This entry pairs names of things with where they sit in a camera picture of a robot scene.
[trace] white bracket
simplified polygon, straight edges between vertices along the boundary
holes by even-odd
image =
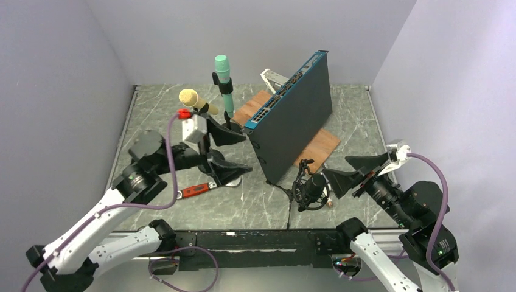
[[[407,160],[407,154],[410,153],[410,146],[406,144],[403,140],[392,141],[387,144],[387,151],[396,150],[396,157],[389,158],[390,161],[383,167],[381,172],[378,175],[384,175],[393,170],[399,169],[402,165],[404,165]]]
[[[276,93],[276,91],[288,81],[288,78],[271,71],[271,69],[263,70],[260,76],[272,94]]]

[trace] microphone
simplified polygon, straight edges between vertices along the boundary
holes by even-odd
[[[229,77],[229,61],[226,55],[218,55],[215,57],[215,72],[218,77],[218,83],[223,85],[222,87],[219,86],[219,90],[224,99],[224,109],[229,117],[233,117],[235,110],[232,95],[233,84],[231,77]]]
[[[218,114],[218,108],[214,105],[210,105],[205,99],[199,97],[197,92],[193,89],[183,89],[179,92],[179,100],[185,106],[191,106],[197,110],[207,106],[207,111],[211,115]]]

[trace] cable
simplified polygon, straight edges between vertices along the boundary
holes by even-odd
[[[287,231],[290,230],[290,214],[292,214],[292,199],[288,199],[288,218],[287,218]]]
[[[407,156],[414,157],[423,162],[426,162],[437,173],[437,176],[439,177],[439,180],[441,181],[441,185],[442,185],[441,209],[439,210],[439,215],[437,216],[436,224],[434,226],[434,229],[432,230],[430,239],[428,241],[428,247],[430,247],[430,248],[427,248],[426,258],[427,258],[427,262],[430,265],[430,267],[433,268],[439,275],[441,275],[443,277],[443,279],[446,281],[446,283],[448,284],[448,286],[450,287],[450,289],[452,291],[455,291],[455,286],[452,283],[452,280],[441,269],[439,269],[432,261],[433,246],[436,243],[437,235],[442,226],[442,222],[444,221],[444,215],[446,214],[446,209],[448,207],[448,183],[446,182],[446,178],[444,178],[444,174],[442,173],[442,171],[430,159],[428,159],[422,155],[415,154],[415,153],[407,153]]]
[[[211,282],[211,284],[206,288],[206,289],[203,289],[199,292],[207,292],[208,290],[210,290],[211,288],[213,288],[213,286],[215,285],[215,283],[217,282],[217,279],[218,279],[218,263],[217,263],[217,259],[213,256],[213,254],[211,254],[211,252],[209,252],[207,249],[204,249],[204,248],[201,248],[199,246],[185,246],[183,248],[177,248],[177,249],[174,249],[172,251],[164,251],[164,252],[159,252],[157,254],[169,254],[171,252],[178,252],[178,251],[183,251],[185,249],[197,249],[197,250],[200,250],[204,253],[206,253],[207,255],[209,255],[209,257],[213,260],[213,264],[215,264],[215,278],[213,279],[213,282]],[[159,262],[163,259],[157,259],[157,260],[153,260],[152,262],[150,262],[148,264],[148,273],[150,274],[150,277],[152,279],[155,279],[156,281],[164,284],[165,286],[169,287],[169,288],[172,288],[176,291],[179,291],[179,292],[188,292],[186,290],[182,290],[170,283],[168,283],[167,281],[163,281],[162,279],[156,277],[153,273],[152,273],[152,266],[156,263],[156,262]]]
[[[402,252],[400,252],[399,255],[388,255],[388,257],[394,259],[394,264],[398,264],[398,262],[401,260],[401,259],[405,259],[405,257],[403,257],[403,254],[405,253],[405,250],[403,250]],[[374,280],[377,280],[378,278],[375,276],[375,277],[368,277],[368,278],[354,278],[354,277],[350,277],[350,276],[347,276],[345,275],[343,272],[340,272],[337,270],[337,268],[335,267],[335,265],[333,264],[333,259],[332,259],[332,268],[333,270],[339,274],[339,277],[346,277],[348,280],[350,281],[356,281],[356,282],[369,282],[369,281],[374,281]]]
[[[357,254],[353,252],[352,255],[350,255],[349,257],[345,257],[345,258],[341,259],[340,261],[341,262],[347,262],[348,260],[353,259],[356,255]]]
[[[173,194],[176,194],[178,191],[178,185],[177,185],[177,176],[175,171],[175,165],[174,160],[172,156],[172,147],[170,146],[170,130],[172,128],[172,124],[175,120],[177,120],[179,114],[176,113],[170,118],[169,125],[167,127],[167,136],[165,137],[165,145],[166,145],[166,152],[167,152],[167,160],[169,163],[169,169],[170,174],[172,176],[172,186],[173,186]],[[102,210],[99,210],[97,212],[98,215],[102,215],[105,212],[111,211],[113,209],[121,208],[121,207],[133,207],[133,208],[140,208],[140,209],[148,209],[148,210],[164,210],[172,207],[176,203],[176,196],[172,196],[172,201],[169,204],[163,205],[163,206],[149,206],[144,204],[133,204],[133,203],[122,203],[122,204],[115,204],[109,207],[106,207]],[[55,251],[49,255],[46,259],[44,259],[41,264],[39,264],[34,271],[30,274],[29,278],[25,281],[23,284],[21,291],[25,292],[27,291],[27,288],[29,287],[30,283],[34,280],[36,275],[45,267],[48,265],[50,261],[52,261],[56,256],[59,255],[59,253],[74,239],[76,236],[81,233],[84,228],[86,228],[91,222],[95,220],[95,216],[91,216],[88,219],[86,219],[76,230],[72,232],[72,234],[63,241],[56,249]]]

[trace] wooden board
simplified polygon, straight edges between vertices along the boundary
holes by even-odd
[[[258,92],[250,101],[236,111],[233,120],[240,126],[243,126],[270,98],[271,94],[266,91]],[[302,159],[313,159],[315,162],[310,164],[310,170],[313,172],[317,171],[339,143],[340,139],[332,133],[325,129],[320,129],[296,159],[294,166],[298,166]]]

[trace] microphone stand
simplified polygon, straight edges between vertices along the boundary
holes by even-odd
[[[213,84],[218,86],[220,93],[229,94],[233,92],[233,82],[231,79],[229,79],[228,83],[220,83],[216,72],[213,72],[211,77],[213,78]],[[224,121],[226,121],[226,128],[240,134],[242,133],[241,126],[235,122],[231,122],[231,118],[229,117],[229,114],[226,110],[224,110]]]

